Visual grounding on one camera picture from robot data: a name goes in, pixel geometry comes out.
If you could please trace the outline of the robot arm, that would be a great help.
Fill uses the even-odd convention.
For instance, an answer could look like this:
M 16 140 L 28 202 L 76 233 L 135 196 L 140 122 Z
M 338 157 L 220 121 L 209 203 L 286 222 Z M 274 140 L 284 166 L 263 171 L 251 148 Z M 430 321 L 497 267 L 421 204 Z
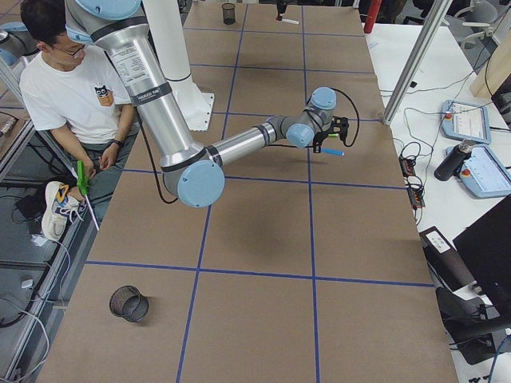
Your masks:
M 207 147 L 194 141 L 149 43 L 149 22 L 138 1 L 68 1 L 69 37 L 103 49 L 160 149 L 164 185 L 182 203 L 207 207 L 224 190 L 222 167 L 287 139 L 305 148 L 331 125 L 336 94 L 317 88 L 299 116 L 273 116 Z

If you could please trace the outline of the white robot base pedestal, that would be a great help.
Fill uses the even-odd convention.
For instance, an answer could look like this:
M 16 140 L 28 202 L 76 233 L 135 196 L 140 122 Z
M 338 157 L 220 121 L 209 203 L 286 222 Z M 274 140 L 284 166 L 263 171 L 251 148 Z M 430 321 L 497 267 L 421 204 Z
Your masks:
M 207 131 L 215 96 L 203 93 L 192 79 L 180 11 L 176 1 L 142 2 L 164 78 L 192 131 Z

